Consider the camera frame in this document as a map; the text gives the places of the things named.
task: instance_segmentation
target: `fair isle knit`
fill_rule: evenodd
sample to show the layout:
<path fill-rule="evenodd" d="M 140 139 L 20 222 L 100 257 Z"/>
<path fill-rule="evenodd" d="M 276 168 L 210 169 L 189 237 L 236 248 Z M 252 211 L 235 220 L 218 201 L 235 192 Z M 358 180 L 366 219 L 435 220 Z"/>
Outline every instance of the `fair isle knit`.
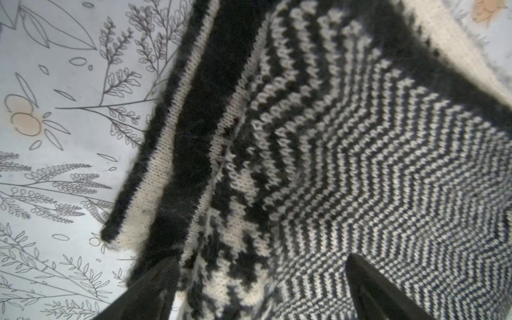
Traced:
<path fill-rule="evenodd" d="M 145 245 L 132 281 L 177 256 L 184 319 L 353 319 L 358 253 L 436 319 L 505 317 L 512 111 L 395 2 L 196 1 L 102 232 Z"/>

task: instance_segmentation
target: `botanical line drawing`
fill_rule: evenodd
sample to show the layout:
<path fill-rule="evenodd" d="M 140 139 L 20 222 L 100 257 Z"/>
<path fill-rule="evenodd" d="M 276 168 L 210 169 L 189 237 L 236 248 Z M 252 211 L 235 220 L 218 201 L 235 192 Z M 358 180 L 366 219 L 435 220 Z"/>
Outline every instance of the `botanical line drawing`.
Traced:
<path fill-rule="evenodd" d="M 98 153 L 97 155 L 99 155 L 101 158 L 103 159 L 107 159 L 109 161 L 114 161 L 114 162 L 117 162 L 117 159 L 112 157 L 112 156 L 109 156 L 109 155 L 104 155 L 104 154 L 101 154 L 101 153 Z"/>
<path fill-rule="evenodd" d="M 101 253 L 105 254 L 106 244 L 101 240 L 99 234 L 91 232 L 93 235 L 92 238 L 89 239 L 89 244 L 93 247 L 100 247 Z"/>
<path fill-rule="evenodd" d="M 71 63 L 74 66 L 81 67 L 87 63 L 87 59 L 83 57 L 74 57 L 69 59 L 69 63 Z"/>
<path fill-rule="evenodd" d="M 39 69 L 41 70 L 41 72 L 43 72 L 44 74 L 46 74 L 47 76 L 50 75 L 50 71 L 48 71 L 48 68 L 46 68 L 45 66 L 43 65 L 39 65 Z"/>
<path fill-rule="evenodd" d="M 52 234 L 52 238 L 60 241 L 69 241 L 69 237 L 65 234 Z"/>
<path fill-rule="evenodd" d="M 10 122 L 14 129 L 18 133 L 29 137 L 40 137 L 44 133 L 48 141 L 62 151 L 62 145 L 52 130 L 68 135 L 71 133 L 61 124 L 49 119 L 52 115 L 51 112 L 40 114 L 37 99 L 29 84 L 20 74 L 16 73 L 15 76 L 25 95 L 8 94 L 4 98 L 4 105 L 7 111 L 11 113 Z M 35 150 L 41 145 L 42 138 L 39 138 L 29 146 L 29 150 Z"/>
<path fill-rule="evenodd" d="M 46 315 L 88 319 L 109 304 L 105 299 L 111 294 L 108 291 L 111 281 L 104 280 L 102 272 L 96 272 L 82 257 L 74 259 L 63 254 L 60 262 L 42 258 L 36 243 L 28 239 L 25 231 L 16 234 L 9 224 L 0 223 L 2 313 L 7 307 L 23 310 L 41 304 L 40 311 Z M 120 275 L 121 271 L 114 279 L 119 281 Z M 28 281 L 40 290 L 21 289 L 11 283 L 13 279 Z"/>
<path fill-rule="evenodd" d="M 50 44 L 79 50 L 95 50 L 96 46 L 85 28 L 66 10 L 51 0 L 24 2 L 0 0 L 4 15 L 0 25 L 18 28 L 18 17 L 29 37 L 49 48 Z"/>
<path fill-rule="evenodd" d="M 170 51 L 171 44 L 177 45 L 181 41 L 184 27 L 188 19 L 190 7 L 189 0 L 181 0 L 179 8 L 170 11 L 173 0 L 165 4 L 161 0 L 144 0 L 148 5 L 135 6 L 130 4 L 126 16 L 129 23 L 136 29 L 116 33 L 116 25 L 110 17 L 100 30 L 99 53 L 106 60 L 105 76 L 99 103 L 93 106 L 80 106 L 72 108 L 56 108 L 61 110 L 82 110 L 95 113 L 110 122 L 110 134 L 118 140 L 124 139 L 125 144 L 133 148 L 140 146 L 144 133 L 144 123 L 139 125 L 141 116 L 126 107 L 137 107 L 144 102 L 154 101 L 152 96 L 159 86 L 166 82 L 164 74 L 169 71 L 176 51 Z M 145 69 L 153 74 L 153 82 L 143 100 L 127 103 L 103 104 L 107 96 L 126 98 L 132 94 L 133 89 L 140 87 L 142 75 L 127 67 L 116 68 L 123 63 L 124 52 L 133 47 L 141 56 L 139 62 Z"/>
<path fill-rule="evenodd" d="M 94 173 L 70 173 L 69 178 L 61 178 L 64 174 L 77 169 L 90 168 L 90 165 L 73 163 L 53 165 L 32 170 L 31 167 L 15 163 L 19 155 L 0 152 L 0 171 L 30 171 L 24 176 L 30 183 L 0 182 L 0 186 L 9 186 L 10 190 L 0 189 L 0 209 L 16 217 L 30 219 L 32 215 L 46 218 L 54 222 L 73 223 L 73 217 L 84 216 L 86 210 L 98 222 L 104 223 L 114 203 L 89 195 L 98 189 L 111 189 L 110 186 L 96 182 L 100 177 Z M 62 203 L 45 193 L 60 193 L 80 197 L 83 207 Z"/>

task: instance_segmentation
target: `fern illustration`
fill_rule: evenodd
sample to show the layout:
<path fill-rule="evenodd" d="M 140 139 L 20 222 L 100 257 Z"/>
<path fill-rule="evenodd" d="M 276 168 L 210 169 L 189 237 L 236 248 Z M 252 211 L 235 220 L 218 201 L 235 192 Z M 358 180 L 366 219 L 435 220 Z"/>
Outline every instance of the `fern illustration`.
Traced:
<path fill-rule="evenodd" d="M 133 93 L 130 87 L 140 87 L 140 82 L 135 78 L 142 78 L 142 76 L 135 71 L 130 71 L 128 68 L 124 68 L 124 70 L 119 69 L 115 76 L 111 72 L 107 77 L 109 87 L 105 90 L 105 94 L 124 98 L 123 92 Z"/>
<path fill-rule="evenodd" d="M 140 147 L 140 143 L 142 141 L 142 139 L 137 136 L 132 129 L 126 126 L 126 124 L 120 122 L 112 121 L 110 134 L 112 136 L 116 136 L 118 140 L 124 138 L 124 142 L 126 144 L 131 144 L 134 148 Z"/>
<path fill-rule="evenodd" d="M 16 160 L 18 158 L 19 158 L 19 154 L 15 154 L 12 152 L 0 151 L 0 161 Z"/>
<path fill-rule="evenodd" d="M 19 154 L 0 151 L 0 172 L 32 170 L 32 168 L 27 165 L 10 161 L 10 160 L 16 160 L 18 158 L 19 158 Z"/>
<path fill-rule="evenodd" d="M 72 164 L 61 164 L 48 166 L 46 168 L 41 168 L 36 171 L 33 171 L 29 174 L 25 174 L 25 178 L 34 180 L 35 183 L 41 181 L 48 181 L 52 178 L 55 178 L 58 175 L 66 173 L 71 170 L 75 170 L 78 168 L 90 168 L 91 166 L 83 163 L 72 163 Z"/>

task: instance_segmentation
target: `branch illustration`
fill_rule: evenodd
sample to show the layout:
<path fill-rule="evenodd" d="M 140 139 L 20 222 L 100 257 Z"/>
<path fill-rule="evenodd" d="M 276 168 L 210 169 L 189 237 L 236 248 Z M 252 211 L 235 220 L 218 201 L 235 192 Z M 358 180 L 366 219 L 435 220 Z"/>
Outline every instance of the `branch illustration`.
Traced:
<path fill-rule="evenodd" d="M 24 231 L 14 236 L 9 224 L 4 225 L 0 223 L 0 257 L 4 257 L 2 259 L 3 265 L 0 269 L 0 273 L 3 274 L 0 275 L 0 304 L 2 305 L 2 310 L 5 310 L 6 304 L 23 308 L 24 306 L 35 304 L 44 298 L 80 296 L 88 299 L 85 304 L 78 305 L 73 300 L 71 300 L 71 303 L 66 301 L 66 308 L 84 309 L 87 310 L 86 314 L 97 314 L 99 312 L 98 303 L 107 303 L 103 299 L 107 298 L 106 294 L 111 293 L 102 289 L 110 283 L 110 280 L 101 280 L 102 272 L 95 273 L 89 267 L 89 263 L 82 263 L 81 257 L 74 261 L 73 258 L 63 255 L 64 261 L 60 262 L 59 265 L 69 266 L 69 271 L 74 272 L 74 275 L 66 275 L 58 270 L 58 265 L 55 262 L 43 260 L 35 244 L 35 242 L 28 243 L 28 236 Z M 62 294 L 45 295 L 36 293 L 34 290 L 18 289 L 9 283 L 7 276 L 30 281 L 31 284 L 40 284 L 58 289 L 62 291 Z M 68 280 L 73 285 L 76 285 L 77 289 L 80 288 L 80 291 L 70 289 L 68 286 L 64 289 L 51 285 L 47 282 L 51 279 Z M 89 300 L 95 301 L 94 309 Z M 55 307 L 61 305 L 61 302 L 54 302 L 53 305 L 47 306 L 50 306 L 52 310 L 60 310 L 61 308 Z"/>

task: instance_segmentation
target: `knitted fabric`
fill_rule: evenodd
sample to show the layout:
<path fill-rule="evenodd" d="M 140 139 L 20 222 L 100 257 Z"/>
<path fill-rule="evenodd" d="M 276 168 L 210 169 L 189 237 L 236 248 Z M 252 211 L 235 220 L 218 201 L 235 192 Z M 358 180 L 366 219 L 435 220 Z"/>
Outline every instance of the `knitted fabric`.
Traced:
<path fill-rule="evenodd" d="M 197 0 L 102 232 L 145 243 L 132 280 L 175 255 L 184 318 L 350 319 L 353 252 L 436 319 L 504 318 L 512 112 L 413 25 L 386 0 Z"/>

